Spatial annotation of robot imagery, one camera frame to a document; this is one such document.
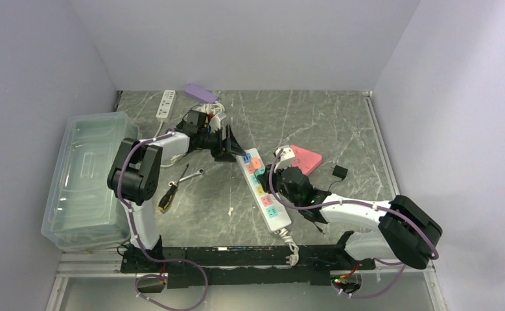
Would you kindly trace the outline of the orange plug adapter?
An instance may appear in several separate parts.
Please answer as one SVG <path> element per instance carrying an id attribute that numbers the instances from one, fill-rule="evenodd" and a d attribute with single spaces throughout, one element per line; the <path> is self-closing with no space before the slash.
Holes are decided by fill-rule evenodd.
<path id="1" fill-rule="evenodd" d="M 257 170 L 259 170 L 260 168 L 263 168 L 263 167 L 264 167 L 263 162 L 258 157 L 251 158 L 249 165 L 248 165 L 248 168 L 250 169 L 250 171 L 252 173 L 256 172 Z"/>

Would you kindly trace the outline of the silver ratchet wrench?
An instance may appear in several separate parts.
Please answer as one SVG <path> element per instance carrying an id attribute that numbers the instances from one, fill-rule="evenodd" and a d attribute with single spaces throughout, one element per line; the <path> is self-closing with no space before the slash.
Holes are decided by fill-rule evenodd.
<path id="1" fill-rule="evenodd" d="M 169 186 L 171 187 L 171 186 L 173 186 L 175 184 L 179 184 L 179 183 L 181 183 L 183 181 L 186 181 L 188 179 L 194 178 L 196 176 L 201 176 L 202 174 L 204 174 L 204 172 L 205 172 L 205 170 L 201 168 L 201 169 L 197 170 L 196 172 L 194 172 L 192 174 L 189 174 L 187 176 L 181 177 L 178 181 L 170 181 L 169 182 Z"/>

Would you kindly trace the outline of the teal plug adapter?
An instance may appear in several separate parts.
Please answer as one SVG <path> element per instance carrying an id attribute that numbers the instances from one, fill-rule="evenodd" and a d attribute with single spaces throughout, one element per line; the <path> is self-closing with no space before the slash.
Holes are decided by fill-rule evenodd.
<path id="1" fill-rule="evenodd" d="M 265 169 L 266 169 L 266 167 L 260 167 L 260 168 L 258 168 L 258 169 L 254 172 L 255 177 L 262 176 L 262 175 L 265 173 Z"/>

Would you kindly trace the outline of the black base frame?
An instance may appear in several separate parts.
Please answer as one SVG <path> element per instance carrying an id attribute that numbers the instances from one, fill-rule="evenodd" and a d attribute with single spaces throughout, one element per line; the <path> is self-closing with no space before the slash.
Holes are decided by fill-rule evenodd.
<path id="1" fill-rule="evenodd" d="M 123 274 L 167 274 L 170 289 L 210 285 L 307 283 L 328 286 L 339 271 L 374 270 L 372 259 L 353 260 L 336 246 L 300 245 L 299 261 L 287 263 L 286 246 L 156 247 L 147 255 L 127 246 Z"/>

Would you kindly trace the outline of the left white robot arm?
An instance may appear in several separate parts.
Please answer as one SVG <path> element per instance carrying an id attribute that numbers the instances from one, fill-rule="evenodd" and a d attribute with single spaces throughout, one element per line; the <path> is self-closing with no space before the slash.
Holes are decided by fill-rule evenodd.
<path id="1" fill-rule="evenodd" d="M 142 251 L 138 264 L 148 272 L 162 267 L 163 253 L 155 247 L 161 240 L 151 204 L 161 166 L 176 156 L 207 150 L 216 162 L 233 163 L 245 155 L 226 114 L 189 110 L 175 128 L 149 139 L 125 138 L 113 160 L 107 186 L 123 205 L 130 226 L 130 243 Z"/>

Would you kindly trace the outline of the black power adapter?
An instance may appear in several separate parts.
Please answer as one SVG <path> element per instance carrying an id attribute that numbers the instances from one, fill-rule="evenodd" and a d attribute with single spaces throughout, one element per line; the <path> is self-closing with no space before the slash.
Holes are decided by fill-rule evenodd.
<path id="1" fill-rule="evenodd" d="M 346 179 L 347 174 L 348 169 L 340 165 L 335 165 L 332 171 L 332 175 L 336 178 L 340 178 L 341 180 Z"/>

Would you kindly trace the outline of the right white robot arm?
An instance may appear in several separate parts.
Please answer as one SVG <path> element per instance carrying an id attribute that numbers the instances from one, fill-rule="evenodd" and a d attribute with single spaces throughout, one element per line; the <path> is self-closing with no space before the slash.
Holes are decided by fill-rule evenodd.
<path id="1" fill-rule="evenodd" d="M 389 201 L 346 198 L 313 187 L 297 167 L 268 165 L 262 186 L 283 206 L 310 222 L 346 224 L 352 229 L 338 240 L 335 262 L 350 269 L 364 259 L 395 259 L 423 270 L 440 257 L 436 246 L 441 226 L 412 199 L 396 195 Z"/>

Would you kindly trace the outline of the white long power strip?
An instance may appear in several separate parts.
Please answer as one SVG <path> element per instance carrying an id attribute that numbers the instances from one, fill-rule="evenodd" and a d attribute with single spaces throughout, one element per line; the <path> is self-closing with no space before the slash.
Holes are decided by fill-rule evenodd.
<path id="1" fill-rule="evenodd" d="M 254 173 L 248 168 L 251 158 L 258 157 L 261 159 L 257 149 L 247 149 L 245 152 L 246 155 L 236 157 L 237 162 L 269 232 L 280 234 L 281 230 L 286 230 L 292 221 L 283 205 L 263 189 L 258 177 L 255 177 Z"/>

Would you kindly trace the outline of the black yellow screwdriver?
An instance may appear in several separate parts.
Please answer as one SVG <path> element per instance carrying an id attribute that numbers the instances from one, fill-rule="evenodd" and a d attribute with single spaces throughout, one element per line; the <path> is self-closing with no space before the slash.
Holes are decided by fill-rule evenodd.
<path id="1" fill-rule="evenodd" d="M 166 191 L 166 193 L 160 199 L 160 201 L 158 203 L 158 208 L 160 211 L 165 211 L 168 208 L 168 206 L 170 205 L 174 195 L 176 194 L 176 191 L 178 190 L 179 182 L 184 177 L 188 168 L 189 168 L 189 164 L 186 164 L 183 172 L 180 174 L 180 177 L 176 181 L 173 181 L 170 184 L 169 189 Z"/>

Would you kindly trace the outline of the pink triangular power strip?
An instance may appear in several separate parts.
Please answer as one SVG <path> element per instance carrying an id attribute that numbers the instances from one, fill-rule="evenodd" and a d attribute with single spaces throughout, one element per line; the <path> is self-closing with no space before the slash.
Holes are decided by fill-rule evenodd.
<path id="1" fill-rule="evenodd" d="M 291 145 L 290 148 L 294 153 L 294 160 L 291 167 L 297 167 L 301 172 L 309 176 L 316 168 L 318 168 L 322 161 L 322 155 L 312 152 L 310 150 Z"/>

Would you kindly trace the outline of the purple flat box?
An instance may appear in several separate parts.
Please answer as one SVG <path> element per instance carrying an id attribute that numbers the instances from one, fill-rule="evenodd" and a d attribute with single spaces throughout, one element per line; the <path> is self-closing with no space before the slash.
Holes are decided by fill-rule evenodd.
<path id="1" fill-rule="evenodd" d="M 199 102 L 202 103 L 215 103 L 218 99 L 218 96 L 214 93 L 207 91 L 195 84 L 188 84 L 184 88 L 184 93 Z"/>

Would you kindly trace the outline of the small white power strip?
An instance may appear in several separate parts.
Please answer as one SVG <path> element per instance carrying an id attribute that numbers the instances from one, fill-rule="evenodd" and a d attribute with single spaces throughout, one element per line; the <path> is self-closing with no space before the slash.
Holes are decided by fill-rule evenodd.
<path id="1" fill-rule="evenodd" d="M 164 121 L 168 119 L 172 112 L 172 107 L 176 100 L 175 90 L 164 90 L 163 96 L 159 102 L 159 106 L 156 112 L 156 118 L 159 121 Z"/>

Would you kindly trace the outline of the clear plastic storage bin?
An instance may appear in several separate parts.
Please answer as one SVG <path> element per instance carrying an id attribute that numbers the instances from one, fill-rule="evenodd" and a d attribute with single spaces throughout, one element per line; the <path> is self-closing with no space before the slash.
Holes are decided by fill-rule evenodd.
<path id="1" fill-rule="evenodd" d="M 107 178 L 121 141 L 139 136 L 124 112 L 68 120 L 41 227 L 57 248 L 88 251 L 130 238 L 124 207 Z"/>

